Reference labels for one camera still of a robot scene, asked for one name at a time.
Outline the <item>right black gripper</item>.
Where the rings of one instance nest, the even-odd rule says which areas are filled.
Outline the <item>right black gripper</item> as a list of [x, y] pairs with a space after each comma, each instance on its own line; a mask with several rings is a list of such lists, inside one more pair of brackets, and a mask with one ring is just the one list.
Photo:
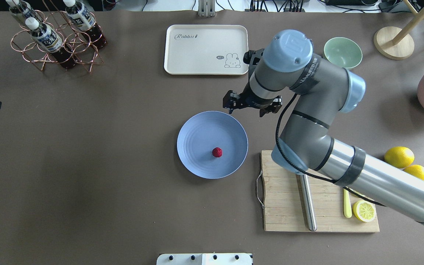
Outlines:
[[234, 109], [244, 109], [252, 107], [259, 109], [259, 117], [264, 117], [268, 113], [278, 113], [282, 107], [282, 97], [277, 92], [266, 89], [261, 85], [254, 71], [258, 66], [264, 49], [249, 50], [243, 56], [244, 64], [248, 65], [248, 83], [241, 93], [226, 92], [222, 99], [222, 106], [232, 114]]

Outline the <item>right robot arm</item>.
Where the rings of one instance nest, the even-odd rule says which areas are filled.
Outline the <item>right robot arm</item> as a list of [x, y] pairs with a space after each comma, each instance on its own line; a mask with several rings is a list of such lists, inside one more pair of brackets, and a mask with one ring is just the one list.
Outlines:
[[243, 62], [248, 83], [242, 93], [230, 90], [223, 98], [230, 113], [246, 107], [259, 109], [260, 116], [276, 113], [285, 88], [299, 97], [284, 130], [276, 128], [277, 164], [300, 175], [317, 171], [323, 180], [424, 225], [424, 181], [328, 134], [337, 113], [362, 100], [361, 77], [315, 54], [312, 41], [297, 30], [279, 32], [266, 48], [246, 52]]

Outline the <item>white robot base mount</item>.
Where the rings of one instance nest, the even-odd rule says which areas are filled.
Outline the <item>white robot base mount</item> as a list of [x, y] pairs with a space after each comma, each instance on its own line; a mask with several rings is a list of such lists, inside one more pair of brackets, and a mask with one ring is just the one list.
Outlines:
[[252, 254], [229, 253], [179, 253], [161, 254], [157, 265], [253, 265]]

